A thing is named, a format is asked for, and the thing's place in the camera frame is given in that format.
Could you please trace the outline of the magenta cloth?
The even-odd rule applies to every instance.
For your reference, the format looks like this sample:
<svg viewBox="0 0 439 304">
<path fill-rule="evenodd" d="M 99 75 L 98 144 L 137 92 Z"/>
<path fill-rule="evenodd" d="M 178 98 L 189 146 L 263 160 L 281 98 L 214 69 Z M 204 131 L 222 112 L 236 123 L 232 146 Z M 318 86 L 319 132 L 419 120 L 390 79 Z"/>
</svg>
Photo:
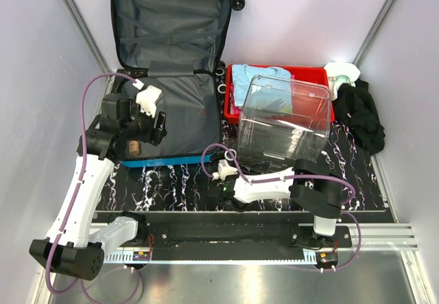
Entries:
<svg viewBox="0 0 439 304">
<path fill-rule="evenodd" d="M 228 104 L 228 113 L 230 115 L 239 116 L 241 113 L 241 109 L 235 106 L 234 99 L 234 84 L 230 82 L 229 84 L 229 104 Z"/>
</svg>

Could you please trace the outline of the blue hard-shell suitcase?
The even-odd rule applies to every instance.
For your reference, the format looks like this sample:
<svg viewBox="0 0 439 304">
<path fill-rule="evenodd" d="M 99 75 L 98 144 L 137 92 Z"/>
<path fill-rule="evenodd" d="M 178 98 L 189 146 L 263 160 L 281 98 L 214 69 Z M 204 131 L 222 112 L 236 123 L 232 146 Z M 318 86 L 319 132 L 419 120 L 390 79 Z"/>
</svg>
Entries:
<svg viewBox="0 0 439 304">
<path fill-rule="evenodd" d="M 127 167 L 199 163 L 222 140 L 215 72 L 233 11 L 245 0 L 110 0 L 120 65 L 162 91 L 167 116 L 159 145 L 142 143 Z"/>
</svg>

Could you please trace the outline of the clear plastic container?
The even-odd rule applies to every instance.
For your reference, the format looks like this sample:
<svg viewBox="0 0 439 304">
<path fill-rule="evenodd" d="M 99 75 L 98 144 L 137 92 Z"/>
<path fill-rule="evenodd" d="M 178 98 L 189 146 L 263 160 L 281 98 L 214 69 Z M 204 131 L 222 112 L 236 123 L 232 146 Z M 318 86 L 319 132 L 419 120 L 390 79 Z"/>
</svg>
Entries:
<svg viewBox="0 0 439 304">
<path fill-rule="evenodd" d="M 331 109 L 325 85 L 256 75 L 239 116 L 237 157 L 253 163 L 317 161 L 329 139 Z"/>
</svg>

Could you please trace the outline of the light blue t-shirt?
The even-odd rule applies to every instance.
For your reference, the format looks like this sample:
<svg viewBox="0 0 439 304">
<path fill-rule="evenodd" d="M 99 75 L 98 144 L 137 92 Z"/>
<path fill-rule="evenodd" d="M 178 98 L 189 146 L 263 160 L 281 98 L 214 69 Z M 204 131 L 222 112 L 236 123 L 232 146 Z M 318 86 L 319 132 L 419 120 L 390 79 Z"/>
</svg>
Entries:
<svg viewBox="0 0 439 304">
<path fill-rule="evenodd" d="M 240 110 L 248 90 L 251 107 L 292 112 L 291 73 L 281 67 L 252 67 L 233 65 L 233 105 Z"/>
</svg>

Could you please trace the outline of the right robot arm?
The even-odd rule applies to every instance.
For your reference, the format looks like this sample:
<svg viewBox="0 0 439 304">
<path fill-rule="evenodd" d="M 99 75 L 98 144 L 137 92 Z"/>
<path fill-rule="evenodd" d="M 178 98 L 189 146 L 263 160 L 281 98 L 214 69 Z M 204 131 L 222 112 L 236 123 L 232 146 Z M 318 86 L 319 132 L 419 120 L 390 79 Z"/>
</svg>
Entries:
<svg viewBox="0 0 439 304">
<path fill-rule="evenodd" d="M 294 201 L 313 215 L 311 238 L 322 247 L 336 238 L 336 222 L 344 204 L 343 189 L 354 192 L 352 186 L 327 168 L 303 159 L 283 171 L 259 175 L 242 174 L 239 168 L 221 160 L 210 178 L 223 182 L 218 198 L 236 210 L 260 200 Z"/>
</svg>

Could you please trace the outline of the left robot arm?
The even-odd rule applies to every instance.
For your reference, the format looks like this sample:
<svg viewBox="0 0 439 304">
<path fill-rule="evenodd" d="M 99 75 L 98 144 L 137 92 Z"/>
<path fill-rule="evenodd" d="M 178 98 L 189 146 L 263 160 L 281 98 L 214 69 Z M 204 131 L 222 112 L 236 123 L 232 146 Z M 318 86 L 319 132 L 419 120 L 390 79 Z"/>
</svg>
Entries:
<svg viewBox="0 0 439 304">
<path fill-rule="evenodd" d="M 135 97 L 108 94 L 101 112 L 80 137 L 74 175 L 58 216 L 44 239 L 32 241 L 29 253 L 47 274 L 93 280 L 106 255 L 129 242 L 148 239 L 146 219 L 123 211 L 91 233 L 91 222 L 105 182 L 130 141 L 157 146 L 167 134 L 166 114 L 157 109 L 162 93 L 148 89 Z"/>
</svg>

